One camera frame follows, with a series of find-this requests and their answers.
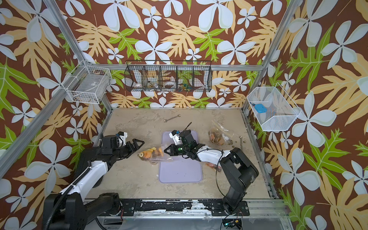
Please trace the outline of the ziploc bag with cookies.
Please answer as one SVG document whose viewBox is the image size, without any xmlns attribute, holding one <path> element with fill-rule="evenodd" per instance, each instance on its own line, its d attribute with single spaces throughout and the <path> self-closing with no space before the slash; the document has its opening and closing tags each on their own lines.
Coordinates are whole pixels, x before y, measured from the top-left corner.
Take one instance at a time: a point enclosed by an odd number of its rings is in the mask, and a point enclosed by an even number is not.
<svg viewBox="0 0 368 230">
<path fill-rule="evenodd" d="M 162 146 L 144 150 L 138 154 L 138 157 L 142 161 L 150 162 L 151 164 L 173 161 L 173 158 L 170 155 L 164 153 Z"/>
</svg>

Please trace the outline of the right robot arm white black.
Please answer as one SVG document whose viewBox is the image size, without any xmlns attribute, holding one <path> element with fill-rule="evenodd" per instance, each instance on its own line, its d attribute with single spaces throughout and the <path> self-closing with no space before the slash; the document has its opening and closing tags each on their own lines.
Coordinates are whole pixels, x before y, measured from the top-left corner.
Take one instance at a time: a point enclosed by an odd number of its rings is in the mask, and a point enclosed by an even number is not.
<svg viewBox="0 0 368 230">
<path fill-rule="evenodd" d="M 230 184 L 223 198 L 224 210 L 233 214 L 243 200 L 246 190 L 258 177 L 259 171 L 240 148 L 222 150 L 205 144 L 171 144 L 164 149 L 170 156 L 185 155 L 192 160 L 220 166 Z"/>
</svg>

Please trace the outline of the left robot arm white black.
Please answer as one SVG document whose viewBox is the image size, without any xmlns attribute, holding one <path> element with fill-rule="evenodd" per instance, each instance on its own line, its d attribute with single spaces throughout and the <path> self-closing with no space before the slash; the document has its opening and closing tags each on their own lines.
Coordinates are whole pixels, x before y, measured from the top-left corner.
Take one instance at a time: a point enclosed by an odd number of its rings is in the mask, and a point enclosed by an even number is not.
<svg viewBox="0 0 368 230">
<path fill-rule="evenodd" d="M 78 164 L 79 175 L 58 194 L 49 195 L 44 204 L 43 230 L 83 230 L 106 211 L 119 211 L 121 204 L 118 193 L 104 193 L 85 204 L 90 190 L 120 160 L 129 158 L 138 151 L 144 141 L 127 141 L 127 133 L 103 136 L 99 146 L 85 149 Z"/>
</svg>

